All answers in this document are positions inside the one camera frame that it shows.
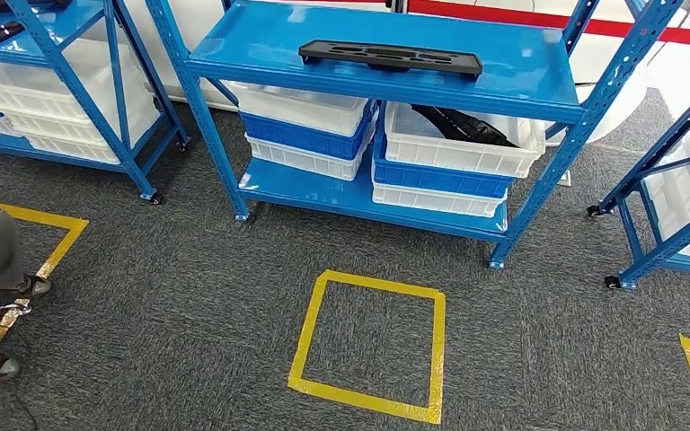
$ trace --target shelf tier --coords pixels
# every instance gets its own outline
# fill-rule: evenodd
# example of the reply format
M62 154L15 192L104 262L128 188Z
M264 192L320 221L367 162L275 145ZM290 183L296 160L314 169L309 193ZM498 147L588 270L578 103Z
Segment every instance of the shelf tier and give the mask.
M38 15L49 36L61 48L69 45L104 16L102 0L74 0L64 11L47 10ZM14 13L0 13L0 25L17 21ZM49 67L49 62L29 32L10 38L0 45L0 62Z
M312 172L253 158L239 183L245 199L326 211L378 222L400 224L487 242L505 239L506 202L492 218L376 204L371 200L371 149L354 181L337 180Z
M303 65L297 50L311 40L470 52L483 71L474 82L456 73L386 72L347 61ZM561 123L584 113L562 32L537 27L237 0L186 63L211 78Z
M138 155L141 150L146 146L152 135L157 131L160 126L163 125L164 116L161 115L160 118L155 121L155 123L150 127L144 135L138 140L134 148L131 150L134 156ZM175 135L176 128L171 128L171 130L165 134L163 141L170 142ZM27 139L24 137L3 135L0 133L0 154L16 155L18 157L29 157L31 159L46 160L49 162L66 163L73 164L75 166L83 166L84 168L101 169L103 171L112 172L126 172L125 168L121 164L111 164L96 162L94 160L82 159L79 157L73 157L71 155L51 153L49 151L39 150L33 148Z

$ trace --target blue metal shelf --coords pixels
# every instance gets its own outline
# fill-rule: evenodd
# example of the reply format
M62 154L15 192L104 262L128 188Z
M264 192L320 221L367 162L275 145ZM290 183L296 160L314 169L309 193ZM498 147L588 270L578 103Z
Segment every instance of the blue metal shelf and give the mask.
M664 172L670 169L686 169L690 164L690 157L676 160L672 163L663 163L663 157L677 147L678 142L690 131L690 107L679 117L660 139L650 148L622 180L602 199L598 205L589 207L588 212L593 216L618 210L625 235L631 247L632 264L617 276L605 278L609 287L621 287L633 289L636 280L656 268L671 268L690 272L690 256L681 251L690 244L690 222L682 226L668 238L662 238L659 230L658 213L651 198L645 178L656 172ZM655 239L655 246L649 251L642 251L639 237L633 226L633 220L625 200L633 193L638 192L641 202L644 204L650 228Z
M64 11L50 11L36 16L46 27L51 40L62 49L98 22L104 16L104 11L102 0L74 0ZM14 13L0 13L0 25L9 21L19 22L20 20ZM50 66L49 61L27 31L0 45L0 62L26 66Z
M620 87L649 52L679 0L650 0L588 99L578 104L568 61L597 0L578 0L564 31L405 13L372 13L300 4L225 1L228 10L189 52L168 0L146 0L153 21L189 101L191 111L226 187L234 216L247 220L246 199L317 209L496 242L490 265L502 268L570 163L578 155ZM473 52L483 64L476 82L428 70L373 70L351 62L323 60L303 65L298 48L311 40L342 40ZM237 186L215 123L199 90L206 77L333 92L383 101L548 119L568 127L552 160L506 226L505 207L492 219L391 207L371 200L370 160L352 183L252 160Z
M165 147L176 139L181 150L186 149L189 137L181 126L181 121L175 113L173 104L155 71L152 59L146 52L144 43L128 13L123 0L72 0L65 10L36 9L28 5L25 0L6 0L11 12L0 13L0 24L9 21L21 23L25 31L0 45L0 62L26 66L42 66L50 68L75 96L94 126L99 130L110 149L118 157L119 165L99 163L72 156L54 154L36 150L24 138L0 135L0 153L13 154L22 157L67 163L104 171L123 172L138 187L139 197L159 204L162 200L157 196L156 189L146 178L147 173L154 166L163 153ZM110 47L110 65L112 81L116 93L117 111L122 134L120 137L114 132L110 123L102 115L100 108L94 103L91 95L81 83L77 74L62 55L73 40L88 30L99 20L103 19L107 30L107 43ZM120 70L120 53L118 51L118 32L120 27L128 38L132 52L136 54L142 70L154 90L162 112L160 118L134 145L130 144L128 135L128 115L125 98L122 91L122 72ZM136 156L150 140L153 133L167 121L167 132L143 163L136 160Z
M371 200L371 148L356 179L337 180L281 164L252 159L239 182L243 198L401 224L419 229L500 241L506 231L506 203L492 218L439 213L425 209L376 204Z
M484 72L474 82L448 72L397 74L344 61L303 65L297 49L314 39L473 52ZM564 123L584 112L562 32L536 27L239 0L187 64L195 74L221 79Z

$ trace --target carpet floor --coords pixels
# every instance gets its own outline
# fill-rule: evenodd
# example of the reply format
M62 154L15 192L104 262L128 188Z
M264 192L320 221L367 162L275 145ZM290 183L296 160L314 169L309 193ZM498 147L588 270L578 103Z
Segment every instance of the carpet floor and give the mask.
M657 92L585 147L572 187L553 193L503 270L487 268L484 243L345 216L256 205L254 223L238 224L188 107L177 109L194 139L153 169L163 206L139 202L123 175L0 155L0 202L90 220L56 290L4 340L24 369L0 384L0 430L35 429L31 416L40 430L690 430L678 338L690 337L690 275L605 290L630 257L623 228L584 216L671 123ZM240 119L214 118L242 172ZM528 187L516 183L513 207ZM639 202L631 210L643 219ZM21 227L35 269L61 231ZM445 293L440 426L287 387L326 269ZM332 284L303 376L425 405L431 322L430 300Z

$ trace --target red stripe on wall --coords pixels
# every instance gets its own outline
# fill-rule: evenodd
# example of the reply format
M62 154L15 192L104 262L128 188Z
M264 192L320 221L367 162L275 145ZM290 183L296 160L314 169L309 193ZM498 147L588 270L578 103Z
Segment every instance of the red stripe on wall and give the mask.
M438 2L434 0L411 0L409 2L409 12L464 18L466 20L554 27L557 29L563 29L569 19L567 16L549 13L512 11L497 7L473 6L470 4ZM628 22L591 20L586 28L586 33L622 38L630 29L631 24ZM690 29L667 28L662 32L659 40L690 45Z

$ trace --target shelf upright post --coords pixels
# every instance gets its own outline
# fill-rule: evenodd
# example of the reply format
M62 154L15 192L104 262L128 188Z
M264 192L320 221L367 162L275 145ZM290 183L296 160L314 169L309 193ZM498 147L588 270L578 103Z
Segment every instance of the shelf upright post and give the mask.
M604 199L599 202L596 212L599 214L606 214L618 205L621 199L625 199L632 192L638 189L639 182L646 176L645 172L649 172L659 163L659 161L667 154L674 146L681 140L681 137L686 135L690 130L690 106L679 117L673 126L671 126L653 145L649 152L647 152L641 160L639 160L633 168L625 174L622 180L610 191Z
M507 239L496 244L491 254L493 268L503 268L503 262L511 253L520 235L538 214L562 175L567 171L578 152L596 129L608 106L617 97L633 69L649 52L655 40L668 25L681 0L650 0L640 18L628 31L620 48L615 52L609 66L602 74L588 99L583 102L586 113L574 125L568 127L562 143L552 160L520 206L507 229Z
M115 25L115 12L112 8L113 0L102 0L104 7L104 28L107 31L107 43L110 45L110 64L112 66L112 83L115 90L115 101L118 104L118 120L120 124L120 140L125 148L130 148L130 131L128 130L128 110L126 109L126 92L123 88L123 73L120 68L120 52L118 50L118 32Z
M223 182L226 188L226 195L229 197L234 210L234 218L239 221L247 220L250 212L239 195L239 186L234 177L234 170L224 150L221 137L216 130L213 117L210 115L208 103L199 89L199 77L195 76L186 66L185 62L189 57L189 51L183 43L178 25L176 25L173 19L171 6L167 0L146 0L146 6L152 14L152 19L155 22L157 31L160 33L165 50L170 53L173 69L176 72L176 76L178 76L187 103L191 108L192 114L194 114L194 119L197 120L199 129L202 131L205 145L208 147L213 164L218 169L221 182Z
M145 173L138 167L130 148L126 148L115 134L115 131L112 130L110 123L102 115L102 112L99 111L99 107L93 102L93 99L86 91L83 83L78 79L78 76L75 74L70 64L67 63L60 48L51 40L46 29L41 25L27 1L6 0L6 2L9 4L9 7L12 8L12 12L17 16L20 22L24 24L25 30L33 37L36 45L38 45L51 65L51 69L54 70L59 79L75 96L81 108L86 115L88 115L88 118L97 127L104 140L110 145L112 152L118 156L121 166L141 191L140 197L146 200L151 199L156 193L156 190L149 183L149 180L146 179Z
M572 11L567 27L562 31L562 38L564 39L564 46L567 49L568 57L572 54L575 46L578 45L578 40L583 31L588 27L591 15L596 11L598 4L599 0L579 0L575 5L575 10Z

